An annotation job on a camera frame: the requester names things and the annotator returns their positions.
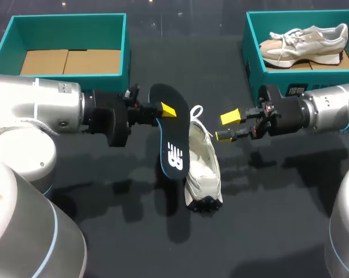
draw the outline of beige sneaker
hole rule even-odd
[[[262,58],[270,67],[290,68],[300,60],[338,65],[348,41],[347,25],[336,28],[293,29],[285,34],[270,33],[271,39],[260,44]]]

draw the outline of black insole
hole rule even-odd
[[[183,96],[171,86],[155,84],[149,92],[150,103],[164,103],[176,111],[176,117],[157,119],[161,129],[161,166],[171,180],[182,180],[190,168],[190,112]]]

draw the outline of cable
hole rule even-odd
[[[42,129],[46,134],[50,136],[59,136],[57,132],[52,130],[48,125],[45,123],[41,122],[40,120],[33,119],[33,118],[16,118],[15,122],[20,122],[20,123],[32,123],[36,126],[38,126],[40,129]]]

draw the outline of blue ring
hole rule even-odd
[[[45,193],[43,193],[43,195],[46,195],[51,190],[52,186],[53,186],[53,184],[51,184],[51,186],[46,190]]]
[[[340,132],[346,131],[347,129],[349,129],[349,123],[347,124],[347,126],[344,129],[341,129]]]
[[[39,274],[41,274],[41,272],[45,268],[46,264],[48,263],[48,260],[49,260],[49,258],[52,255],[52,252],[53,252],[53,249],[54,249],[54,245],[56,244],[57,233],[58,233],[58,230],[59,230],[59,223],[58,223],[58,220],[57,220],[56,211],[54,210],[54,207],[53,207],[52,203],[49,200],[47,200],[47,201],[51,205],[51,208],[52,208],[52,211],[53,211],[53,218],[54,218],[53,239],[52,239],[51,245],[49,247],[49,250],[47,252],[47,255],[46,255],[45,259],[43,260],[43,262],[39,266],[38,270],[33,274],[33,276],[31,276],[31,278],[37,278],[39,276]]]
[[[344,262],[341,260],[341,258],[339,257],[336,249],[335,249],[335,245],[333,244],[333,240],[332,240],[332,233],[330,232],[330,223],[331,223],[332,219],[329,220],[329,239],[330,239],[330,243],[332,244],[332,249],[335,252],[338,260],[340,261],[340,263],[342,264],[342,266],[345,268],[345,270],[347,270],[347,272],[349,273],[349,268],[344,264]]]

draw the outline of teal box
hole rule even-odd
[[[264,84],[277,84],[283,96],[294,92],[319,89],[349,83],[349,69],[311,71],[267,71],[259,51],[259,44],[270,39],[270,32],[284,34],[294,28],[312,25],[320,28],[348,25],[346,53],[349,57],[349,10],[303,10],[280,12],[247,12],[243,34],[242,55],[255,104],[258,90]]]
[[[130,43],[126,14],[13,16],[0,44],[0,74],[20,75],[28,50],[50,49],[120,50],[119,73],[31,77],[77,82],[82,90],[123,93],[129,86]]]

